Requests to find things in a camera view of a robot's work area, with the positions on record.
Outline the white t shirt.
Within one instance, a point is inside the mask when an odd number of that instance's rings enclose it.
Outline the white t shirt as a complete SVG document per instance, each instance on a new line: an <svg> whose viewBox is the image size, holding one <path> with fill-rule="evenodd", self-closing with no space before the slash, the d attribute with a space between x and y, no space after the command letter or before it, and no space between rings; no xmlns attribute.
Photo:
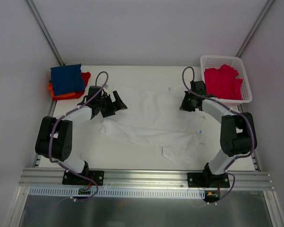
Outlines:
<svg viewBox="0 0 284 227"><path fill-rule="evenodd" d="M185 169L192 168L195 153L203 144L206 116L201 111L180 110L179 86L166 93L115 86L127 109L104 118L101 134L133 144L162 148L162 156Z"/></svg>

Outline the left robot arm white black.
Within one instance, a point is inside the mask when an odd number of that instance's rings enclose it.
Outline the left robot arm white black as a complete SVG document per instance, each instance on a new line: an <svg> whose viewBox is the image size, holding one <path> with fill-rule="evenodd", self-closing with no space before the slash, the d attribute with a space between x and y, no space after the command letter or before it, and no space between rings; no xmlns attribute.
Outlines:
<svg viewBox="0 0 284 227"><path fill-rule="evenodd" d="M35 152L73 173L73 179L78 184L87 183L88 163L71 153L73 129L93 119L97 114L105 118L115 115L117 111L126 110L127 106L117 91L113 91L113 96L114 101L102 87L90 86L88 94L73 110L57 118L44 117L37 136Z"/></svg>

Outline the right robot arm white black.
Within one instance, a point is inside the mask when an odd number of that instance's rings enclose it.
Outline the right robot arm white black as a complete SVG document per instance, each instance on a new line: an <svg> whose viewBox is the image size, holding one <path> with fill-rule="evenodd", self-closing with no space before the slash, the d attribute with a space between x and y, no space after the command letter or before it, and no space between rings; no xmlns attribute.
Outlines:
<svg viewBox="0 0 284 227"><path fill-rule="evenodd" d="M205 83L190 81L190 88L179 108L181 111L203 111L220 123L220 147L217 155L204 166L202 180L208 187L219 182L237 159L251 155L256 148L253 117L250 113L236 112L217 98L206 93Z"/></svg>

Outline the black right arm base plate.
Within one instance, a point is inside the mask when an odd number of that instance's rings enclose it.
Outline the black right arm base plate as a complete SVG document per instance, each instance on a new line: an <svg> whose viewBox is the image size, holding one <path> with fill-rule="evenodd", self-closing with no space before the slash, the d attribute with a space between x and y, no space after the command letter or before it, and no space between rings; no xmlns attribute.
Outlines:
<svg viewBox="0 0 284 227"><path fill-rule="evenodd" d="M187 173L189 188L230 188L227 174L205 176L203 173Z"/></svg>

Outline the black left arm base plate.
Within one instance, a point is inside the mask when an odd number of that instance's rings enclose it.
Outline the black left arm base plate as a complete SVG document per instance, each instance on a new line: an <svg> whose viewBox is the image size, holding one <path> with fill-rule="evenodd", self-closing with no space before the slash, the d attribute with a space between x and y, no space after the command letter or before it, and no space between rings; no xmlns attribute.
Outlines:
<svg viewBox="0 0 284 227"><path fill-rule="evenodd" d="M98 186L103 185L104 180L104 171L96 171L96 170L89 170L87 177L92 179ZM70 172L64 172L62 184L63 185L80 185L86 186L89 183L94 185L91 181L83 179L82 177L78 177Z"/></svg>

